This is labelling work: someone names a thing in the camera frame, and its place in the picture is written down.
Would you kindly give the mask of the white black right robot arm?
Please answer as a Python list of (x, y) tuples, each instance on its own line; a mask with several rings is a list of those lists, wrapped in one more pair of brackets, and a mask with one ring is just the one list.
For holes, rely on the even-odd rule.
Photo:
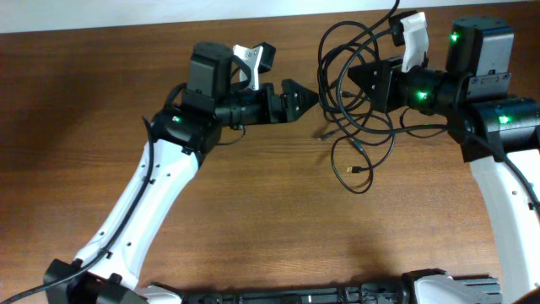
[(439, 269), (403, 275), (401, 303), (536, 303), (539, 300), (539, 105), (509, 93), (514, 32), (505, 20), (453, 22), (445, 69), (427, 66), (422, 13), (390, 20), (401, 57), (348, 68), (375, 111), (405, 107), (445, 117), (483, 195), (502, 279), (457, 279)]

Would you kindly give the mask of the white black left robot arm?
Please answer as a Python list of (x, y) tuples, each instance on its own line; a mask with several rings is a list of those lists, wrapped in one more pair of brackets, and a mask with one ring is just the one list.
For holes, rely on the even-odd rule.
[(218, 145), (224, 128), (295, 122), (318, 101), (291, 79), (282, 92), (259, 77), (273, 65), (273, 46), (195, 45), (188, 80), (146, 122), (148, 141), (131, 181), (104, 224), (71, 263), (47, 269), (50, 303), (179, 303), (171, 288), (139, 286), (149, 248), (182, 189)]

